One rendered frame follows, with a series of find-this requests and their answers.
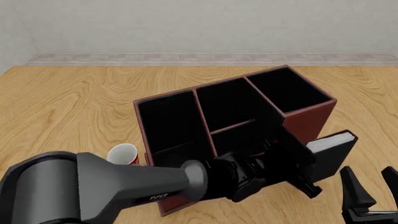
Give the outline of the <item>white and red mug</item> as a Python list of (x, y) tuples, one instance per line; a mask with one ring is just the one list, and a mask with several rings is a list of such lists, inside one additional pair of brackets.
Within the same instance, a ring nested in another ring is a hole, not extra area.
[(118, 165), (139, 165), (139, 156), (135, 145), (122, 143), (113, 147), (107, 155), (106, 160)]

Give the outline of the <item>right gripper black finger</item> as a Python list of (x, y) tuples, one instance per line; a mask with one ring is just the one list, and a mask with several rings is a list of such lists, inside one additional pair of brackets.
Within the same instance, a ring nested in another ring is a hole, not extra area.
[(387, 184), (394, 199), (398, 199), (398, 171), (388, 166), (381, 171), (383, 179)]
[(343, 188), (342, 210), (365, 210), (376, 204), (375, 199), (363, 188), (349, 166), (340, 170), (340, 177)]

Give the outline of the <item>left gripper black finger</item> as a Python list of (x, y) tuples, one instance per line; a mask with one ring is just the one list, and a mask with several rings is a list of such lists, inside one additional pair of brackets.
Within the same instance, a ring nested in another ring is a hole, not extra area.
[(281, 153), (287, 163), (296, 168), (310, 167), (315, 163), (315, 155), (300, 142), (281, 141)]

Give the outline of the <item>black book with white pages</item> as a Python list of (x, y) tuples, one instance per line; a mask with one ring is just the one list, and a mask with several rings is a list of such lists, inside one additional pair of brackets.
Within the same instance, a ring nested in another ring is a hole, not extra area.
[(307, 143), (315, 156), (315, 163), (310, 168), (312, 182), (335, 175), (357, 140), (350, 130), (343, 130)]

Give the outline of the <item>red-brown desk caddy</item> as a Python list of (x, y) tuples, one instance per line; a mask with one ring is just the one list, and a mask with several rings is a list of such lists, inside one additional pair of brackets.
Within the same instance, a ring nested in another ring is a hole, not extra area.
[[(337, 100), (288, 66), (142, 98), (134, 102), (146, 159), (181, 167), (233, 153), (265, 154), (263, 140), (318, 136)], [(193, 203), (181, 196), (157, 202), (163, 215)]]

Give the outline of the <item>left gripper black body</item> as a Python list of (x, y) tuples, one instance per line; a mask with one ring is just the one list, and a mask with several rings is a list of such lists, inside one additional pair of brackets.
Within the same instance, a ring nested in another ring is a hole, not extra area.
[(271, 139), (263, 140), (265, 154), (263, 156), (266, 185), (274, 185), (280, 182), (289, 182), (292, 185), (303, 185), (306, 183), (305, 173), (302, 168), (290, 166), (282, 157), (281, 141), (300, 142), (296, 138), (292, 139)]

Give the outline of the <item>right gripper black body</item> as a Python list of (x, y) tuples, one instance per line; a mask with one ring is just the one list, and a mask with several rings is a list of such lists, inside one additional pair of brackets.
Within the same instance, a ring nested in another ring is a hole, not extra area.
[(370, 210), (368, 207), (342, 207), (346, 224), (398, 224), (398, 210)]

